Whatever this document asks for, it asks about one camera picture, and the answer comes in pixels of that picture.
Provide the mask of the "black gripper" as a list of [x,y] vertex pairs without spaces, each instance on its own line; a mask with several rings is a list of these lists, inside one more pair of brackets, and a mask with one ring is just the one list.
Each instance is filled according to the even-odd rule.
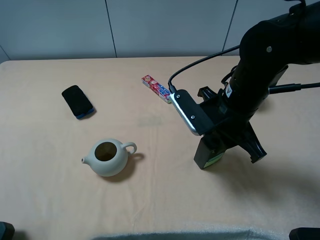
[[224,152],[239,145],[254,164],[267,155],[250,124],[254,113],[231,108],[223,93],[222,89],[215,93],[208,86],[198,90],[197,96],[203,98],[199,105],[213,122],[211,132],[204,135],[205,145],[213,152]]

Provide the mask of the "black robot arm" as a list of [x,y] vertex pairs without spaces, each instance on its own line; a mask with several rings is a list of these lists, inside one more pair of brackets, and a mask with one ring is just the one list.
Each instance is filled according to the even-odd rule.
[[320,61],[320,4],[300,1],[289,12],[264,20],[242,37],[240,60],[223,79],[218,92],[202,87],[200,107],[214,128],[204,134],[194,161],[204,169],[235,146],[243,148],[253,163],[266,152],[250,119],[268,95],[303,89],[301,84],[278,86],[290,64],[310,65]]

